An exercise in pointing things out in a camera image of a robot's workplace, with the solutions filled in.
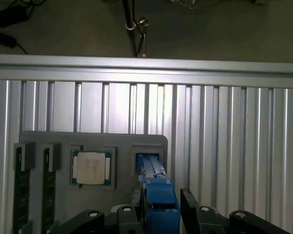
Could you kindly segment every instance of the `screw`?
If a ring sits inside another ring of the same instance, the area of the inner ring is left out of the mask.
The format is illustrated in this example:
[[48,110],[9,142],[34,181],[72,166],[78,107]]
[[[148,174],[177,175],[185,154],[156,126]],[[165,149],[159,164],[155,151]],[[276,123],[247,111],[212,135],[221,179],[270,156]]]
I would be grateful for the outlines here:
[[202,208],[201,208],[201,211],[207,212],[207,211],[209,211],[209,208],[207,208],[207,207],[202,207]]
[[92,212],[92,213],[89,214],[90,217],[95,217],[97,215],[98,215],[98,212]]
[[240,218],[244,218],[246,215],[241,213],[241,212],[238,212],[235,214],[236,216],[240,217]]

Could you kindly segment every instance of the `aluminum extrusion panel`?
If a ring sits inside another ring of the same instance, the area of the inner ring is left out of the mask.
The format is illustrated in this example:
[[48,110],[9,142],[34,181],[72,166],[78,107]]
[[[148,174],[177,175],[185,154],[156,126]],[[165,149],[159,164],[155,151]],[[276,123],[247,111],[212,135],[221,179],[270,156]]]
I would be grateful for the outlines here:
[[24,130],[164,135],[177,194],[293,233],[293,64],[0,56],[0,234]]

